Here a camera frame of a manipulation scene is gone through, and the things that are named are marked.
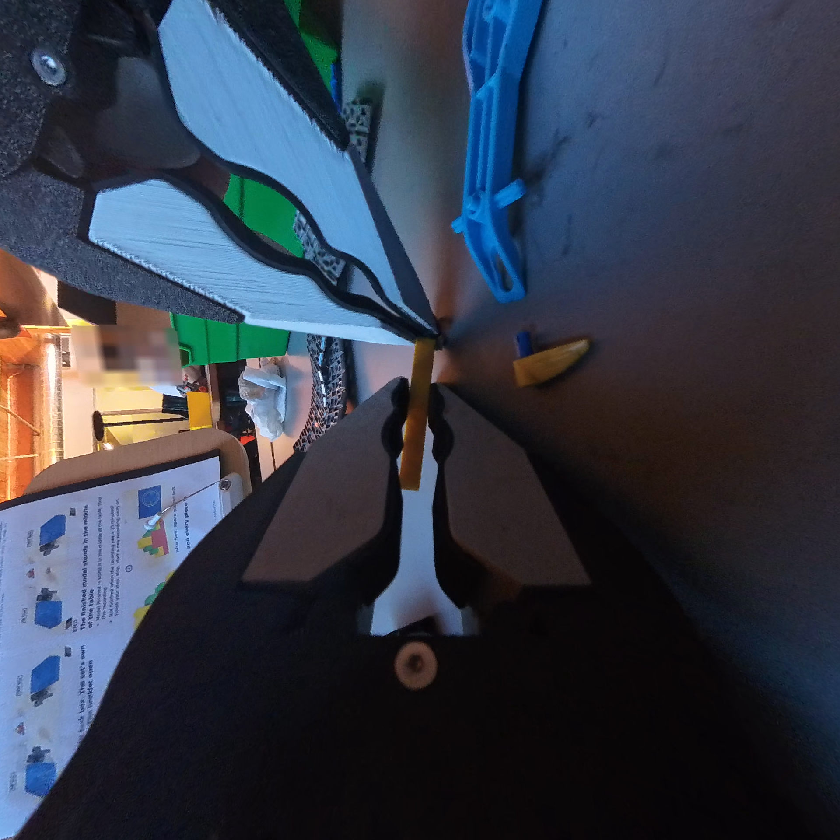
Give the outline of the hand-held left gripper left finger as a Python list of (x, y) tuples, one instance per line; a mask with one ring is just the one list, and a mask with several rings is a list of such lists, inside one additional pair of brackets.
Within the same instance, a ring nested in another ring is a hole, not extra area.
[(396, 377), (310, 445), (242, 584), (373, 604), (399, 564), (402, 449), (403, 378)]

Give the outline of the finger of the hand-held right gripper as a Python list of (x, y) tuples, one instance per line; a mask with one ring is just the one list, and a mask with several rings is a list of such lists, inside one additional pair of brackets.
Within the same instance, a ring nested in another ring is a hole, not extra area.
[(268, 245), (220, 198), (181, 175), (101, 184), (87, 235), (255, 326), (386, 344), (426, 336), (413, 319), (331, 285), (312, 262)]
[(424, 288), (370, 173), (284, 3), (171, 2), (158, 27), (182, 123), (238, 175), (296, 204), (323, 246), (367, 278), (372, 297), (343, 291), (306, 259), (281, 254), (198, 211), (199, 242), (220, 261), (187, 286), (248, 323), (351, 340), (437, 334)]

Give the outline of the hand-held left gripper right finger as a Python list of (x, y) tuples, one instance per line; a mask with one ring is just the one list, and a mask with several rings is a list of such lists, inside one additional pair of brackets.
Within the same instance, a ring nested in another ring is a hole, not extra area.
[(437, 582), (459, 608), (490, 610), (530, 590), (592, 579), (525, 449), (446, 385), (429, 404), (437, 477)]

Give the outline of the yellow plastic piece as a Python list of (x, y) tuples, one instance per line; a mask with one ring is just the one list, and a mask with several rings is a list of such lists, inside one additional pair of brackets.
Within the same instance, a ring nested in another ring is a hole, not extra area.
[(435, 339), (415, 342), (399, 472), (403, 490), (418, 491), (421, 487), (435, 352)]

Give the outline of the grey desk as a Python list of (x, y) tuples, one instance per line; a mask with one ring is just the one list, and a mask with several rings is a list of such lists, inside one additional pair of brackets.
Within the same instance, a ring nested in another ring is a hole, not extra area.
[(838, 2), (553, 2), (517, 315), (583, 369), (457, 394), (535, 454), (592, 578), (501, 587), (478, 635), (294, 633), (278, 767), (219, 838), (838, 838)]

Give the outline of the green plastic bin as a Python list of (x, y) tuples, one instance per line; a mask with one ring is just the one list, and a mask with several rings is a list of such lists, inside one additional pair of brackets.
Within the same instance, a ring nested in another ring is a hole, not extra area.
[[(334, 69), (340, 51), (312, 2), (286, 1), (285, 5), (313, 60), (329, 95), (334, 93)], [(294, 229), (297, 210), (284, 196), (256, 181), (231, 175), (225, 205), (245, 225), (292, 256), (303, 257)], [(287, 351), (289, 332), (246, 323), (171, 315), (186, 364), (216, 364), (260, 357), (281, 356)]]

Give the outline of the grey studded track strip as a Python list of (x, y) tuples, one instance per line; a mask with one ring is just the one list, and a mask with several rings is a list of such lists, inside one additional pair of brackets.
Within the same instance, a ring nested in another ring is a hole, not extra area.
[[(351, 100), (343, 106), (342, 117), (351, 145), (356, 149), (362, 163), (367, 165), (374, 117), (373, 103), (363, 99)], [(347, 265), (346, 261), (328, 252), (300, 211), (295, 213), (292, 231), (302, 248), (303, 258), (315, 265), (329, 282), (338, 286)]]
[(321, 335), (307, 336), (311, 366), (311, 400), (307, 421), (292, 446), (306, 452), (357, 403), (350, 342)]

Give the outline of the instruction sheet stand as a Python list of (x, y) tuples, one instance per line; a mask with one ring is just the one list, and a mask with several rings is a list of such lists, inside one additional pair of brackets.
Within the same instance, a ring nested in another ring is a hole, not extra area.
[(240, 474), (233, 472), (217, 482), (208, 491), (215, 521), (224, 519), (245, 498), (245, 488)]

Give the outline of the crumpled white tissue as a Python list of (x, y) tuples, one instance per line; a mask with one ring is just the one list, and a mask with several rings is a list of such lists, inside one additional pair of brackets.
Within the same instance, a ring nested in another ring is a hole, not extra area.
[(273, 442), (282, 434), (287, 409), (287, 381), (276, 364), (246, 366), (238, 378), (239, 396), (259, 434)]

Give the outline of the yellow wedge piece blue pin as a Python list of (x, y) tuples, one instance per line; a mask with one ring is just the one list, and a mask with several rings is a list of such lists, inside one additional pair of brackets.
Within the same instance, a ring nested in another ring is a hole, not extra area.
[(576, 364), (591, 348), (588, 339), (576, 340), (536, 351), (531, 333), (519, 331), (516, 335), (518, 357), (512, 363), (513, 377), (519, 388), (542, 385), (562, 375)]

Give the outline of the blue plastic lever tool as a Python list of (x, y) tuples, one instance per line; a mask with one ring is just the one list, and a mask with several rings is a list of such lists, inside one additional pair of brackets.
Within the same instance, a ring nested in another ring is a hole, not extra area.
[(520, 84), (542, 5), (470, 1), (461, 39), (469, 124), (460, 215), (451, 226), (500, 303), (526, 294), (508, 208), (527, 191), (522, 179), (513, 178), (512, 162)]

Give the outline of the printed instruction sheet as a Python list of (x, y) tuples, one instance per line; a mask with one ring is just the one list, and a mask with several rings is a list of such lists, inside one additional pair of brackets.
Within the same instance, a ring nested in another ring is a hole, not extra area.
[(2, 504), (2, 837), (56, 783), (134, 631), (219, 522), (222, 478), (214, 451)]

